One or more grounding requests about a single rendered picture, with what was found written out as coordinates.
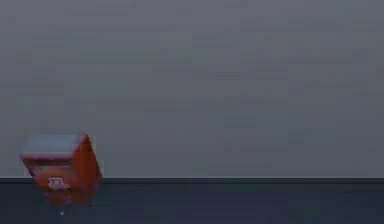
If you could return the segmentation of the red-brown bedside cabinet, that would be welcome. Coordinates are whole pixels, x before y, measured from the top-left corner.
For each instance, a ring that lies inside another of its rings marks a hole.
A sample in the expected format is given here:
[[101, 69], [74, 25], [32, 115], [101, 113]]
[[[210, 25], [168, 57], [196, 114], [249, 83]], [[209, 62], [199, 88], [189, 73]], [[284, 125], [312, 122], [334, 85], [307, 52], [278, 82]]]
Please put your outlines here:
[[102, 180], [90, 137], [85, 133], [32, 136], [20, 159], [53, 206], [90, 206]]

